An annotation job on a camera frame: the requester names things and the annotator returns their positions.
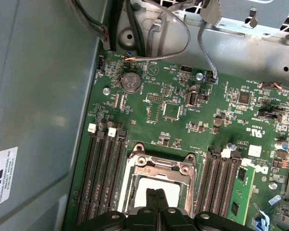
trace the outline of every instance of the motherboard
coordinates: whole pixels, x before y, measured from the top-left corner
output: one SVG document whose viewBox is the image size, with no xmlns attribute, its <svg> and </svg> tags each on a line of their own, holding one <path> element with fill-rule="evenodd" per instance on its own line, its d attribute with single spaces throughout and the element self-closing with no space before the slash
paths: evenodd
<svg viewBox="0 0 289 231">
<path fill-rule="evenodd" d="M 108 51 L 98 60 L 64 230 L 164 188 L 192 217 L 289 217 L 289 88 Z"/>
</svg>

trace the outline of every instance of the cable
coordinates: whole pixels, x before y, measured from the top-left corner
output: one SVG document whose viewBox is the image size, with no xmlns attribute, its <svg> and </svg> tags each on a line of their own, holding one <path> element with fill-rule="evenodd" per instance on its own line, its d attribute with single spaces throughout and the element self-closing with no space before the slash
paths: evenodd
<svg viewBox="0 0 289 231">
<path fill-rule="evenodd" d="M 201 51 L 203 52 L 203 54 L 205 55 L 209 65 L 210 65 L 210 68 L 213 72 L 213 78 L 214 79 L 217 79 L 217 68 L 215 66 L 215 64 L 213 63 L 212 59 L 209 57 L 208 53 L 206 52 L 206 49 L 204 48 L 204 45 L 203 45 L 203 42 L 202 42 L 202 35 L 203 35 L 203 32 L 206 28 L 206 25 L 207 25 L 207 22 L 203 21 L 202 22 L 202 25 L 200 26 L 200 29 L 199 29 L 199 32 L 198 32 L 198 37 L 197 37 L 197 40 L 198 40 L 198 45 L 201 49 Z"/>
<path fill-rule="evenodd" d="M 126 0 L 126 13 L 129 18 L 131 30 L 134 35 L 137 55 L 145 57 L 145 43 L 144 43 L 145 39 L 142 30 L 139 26 L 139 23 L 137 21 L 137 18 L 134 14 L 134 11 L 132 9 L 131 0 Z"/>
<path fill-rule="evenodd" d="M 174 12 L 174 11 L 178 11 L 178 10 L 183 10 L 183 9 L 186 9 L 186 8 L 190 8 L 190 7 L 193 7 L 195 4 L 195 0 L 190 0 L 190 1 L 185 1 L 185 2 L 180 2 L 180 3 L 177 3 L 177 4 L 174 4 L 170 7 L 168 7 L 167 9 L 171 12 Z M 159 16 L 158 16 L 158 19 L 160 20 L 164 20 L 166 17 L 166 13 L 165 12 L 162 12 Z M 148 33 L 148 38 L 147 38 L 147 45 L 146 45 L 146 55 L 148 57 L 151 57 L 152 56 L 152 48 L 153 48 L 153 36 L 154 36 L 154 33 L 157 31 L 157 29 L 160 28 L 160 26 L 157 26 L 157 25 L 152 25 L 150 30 L 149 30 L 149 33 Z"/>
<path fill-rule="evenodd" d="M 66 4 L 69 6 L 69 8 L 71 9 L 71 11 L 76 15 L 76 17 L 78 18 L 78 20 L 89 30 L 91 31 L 94 35 L 96 35 L 102 42 L 103 42 L 103 47 L 105 50 L 109 50 L 110 49 L 110 44 L 109 44 L 109 36 L 108 36 L 108 29 L 105 25 L 101 24 L 98 22 L 98 24 L 100 24 L 100 27 L 103 28 L 103 30 L 99 29 L 97 26 L 97 24 L 95 24 L 95 22 L 97 22 L 96 20 L 94 20 L 93 18 L 93 22 L 91 22 L 91 19 L 88 19 L 87 13 L 84 13 L 85 10 L 83 9 L 82 5 L 80 4 L 80 2 L 78 0 L 65 0 Z"/>
<path fill-rule="evenodd" d="M 156 7 L 158 7 L 160 10 L 162 10 L 163 12 L 165 12 L 165 14 L 167 14 L 168 16 L 170 16 L 173 20 L 176 20 L 177 22 L 179 22 L 183 27 L 184 29 L 186 30 L 187 32 L 187 43 L 186 43 L 186 46 L 181 50 L 181 51 L 178 51 L 178 52 L 174 52 L 174 53 L 170 53 L 170 54 L 166 54 L 166 55 L 161 55 L 161 56 L 156 56 L 156 57 L 145 57 L 145 58 L 136 58 L 136 57 L 133 57 L 133 58 L 129 58 L 129 60 L 136 60 L 136 61 L 148 61 L 148 60 L 159 60 L 159 59 L 168 59 L 168 58 L 171 58 L 171 57 L 174 57 L 174 56 L 177 56 L 177 55 L 180 55 L 182 54 L 184 51 L 186 51 L 190 41 L 191 41 L 191 33 L 187 27 L 187 25 L 178 17 L 176 16 L 175 14 L 173 14 L 171 11 L 165 9 L 164 7 L 162 7 L 161 5 L 159 5 L 158 3 L 152 1 L 152 0 L 144 0 Z"/>
</svg>

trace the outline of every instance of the gray cable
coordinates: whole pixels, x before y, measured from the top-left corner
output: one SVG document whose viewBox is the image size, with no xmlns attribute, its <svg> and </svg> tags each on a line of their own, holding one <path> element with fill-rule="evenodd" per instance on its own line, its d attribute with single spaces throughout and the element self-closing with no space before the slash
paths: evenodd
<svg viewBox="0 0 289 231">
<path fill-rule="evenodd" d="M 167 9 L 171 12 L 174 12 L 174 11 L 183 10 L 186 8 L 193 7 L 194 4 L 195 4 L 195 0 L 190 0 L 190 1 L 187 0 L 185 2 L 180 2 L 180 3 L 174 4 L 170 7 L 168 7 Z M 158 19 L 165 20 L 165 17 L 166 17 L 166 13 L 162 12 L 158 16 Z M 146 53 L 147 53 L 148 57 L 152 56 L 153 36 L 154 36 L 154 33 L 157 31 L 158 28 L 159 28 L 159 26 L 153 24 L 149 30 L 148 38 L 147 38 L 147 44 L 146 44 Z"/>
<path fill-rule="evenodd" d="M 206 52 L 206 49 L 204 48 L 204 45 L 203 45 L 203 42 L 202 42 L 202 35 L 203 35 L 203 32 L 204 32 L 204 30 L 206 28 L 206 25 L 207 25 L 207 22 L 203 21 L 202 25 L 200 26 L 200 29 L 198 31 L 198 37 L 197 37 L 198 45 L 199 45 L 201 51 L 205 55 L 209 65 L 210 65 L 210 68 L 211 68 L 211 70 L 213 72 L 213 78 L 217 79 L 217 68 L 216 68 L 215 64 L 213 63 L 212 59 L 209 57 L 208 53 Z"/>
<path fill-rule="evenodd" d="M 177 56 L 177 55 L 180 55 L 182 54 L 184 51 L 186 51 L 189 43 L 191 42 L 191 33 L 187 27 L 187 25 L 178 17 L 176 16 L 175 14 L 173 14 L 171 11 L 165 9 L 163 6 L 159 5 L 158 3 L 152 1 L 152 0 L 144 0 L 156 7 L 158 7 L 160 10 L 162 10 L 165 14 L 167 14 L 168 16 L 170 16 L 172 19 L 176 20 L 178 23 L 180 23 L 184 29 L 186 30 L 187 32 L 187 43 L 186 43 L 186 46 L 181 50 L 181 51 L 178 51 L 178 52 L 174 52 L 174 53 L 171 53 L 171 54 L 166 54 L 166 55 L 161 55 L 161 56 L 156 56 L 156 57 L 145 57 L 145 58 L 135 58 L 134 60 L 137 60 L 137 61 L 148 61 L 148 60 L 160 60 L 160 59 L 168 59 L 168 58 L 171 58 L 171 57 L 174 57 L 174 56 Z"/>
<path fill-rule="evenodd" d="M 78 20 L 93 34 L 95 34 L 97 37 L 100 38 L 100 40 L 103 42 L 103 46 L 105 50 L 110 49 L 109 41 L 105 37 L 105 32 L 107 33 L 107 27 L 103 26 L 104 31 L 100 30 L 98 27 L 94 26 L 83 14 L 83 12 L 77 7 L 74 0 L 65 0 L 66 4 L 69 6 L 71 11 L 76 15 Z"/>
</svg>

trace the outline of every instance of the electrolytic capacitor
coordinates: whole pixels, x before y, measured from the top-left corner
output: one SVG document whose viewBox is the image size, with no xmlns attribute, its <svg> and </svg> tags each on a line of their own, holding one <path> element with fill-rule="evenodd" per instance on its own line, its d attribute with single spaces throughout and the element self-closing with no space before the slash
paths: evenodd
<svg viewBox="0 0 289 231">
<path fill-rule="evenodd" d="M 236 150 L 236 146 L 233 143 L 228 143 L 226 145 L 226 148 L 229 149 L 230 151 L 235 151 Z"/>
<path fill-rule="evenodd" d="M 278 150 L 282 149 L 284 151 L 287 151 L 288 150 L 288 143 L 285 141 L 277 141 L 275 143 L 275 148 Z"/>
</svg>

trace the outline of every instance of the sticker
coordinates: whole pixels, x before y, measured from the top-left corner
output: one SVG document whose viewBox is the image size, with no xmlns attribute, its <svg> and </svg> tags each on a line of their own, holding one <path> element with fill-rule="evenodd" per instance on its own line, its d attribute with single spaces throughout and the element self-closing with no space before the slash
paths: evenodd
<svg viewBox="0 0 289 231">
<path fill-rule="evenodd" d="M 275 205 L 280 200 L 281 200 L 281 196 L 280 195 L 276 195 L 271 200 L 269 200 L 269 204 L 270 205 Z"/>
<path fill-rule="evenodd" d="M 0 151 L 0 204 L 10 196 L 18 147 Z"/>
<path fill-rule="evenodd" d="M 262 150 L 261 146 L 256 146 L 256 145 L 251 144 L 249 148 L 249 155 L 254 156 L 254 157 L 260 157 L 261 150 Z"/>
</svg>

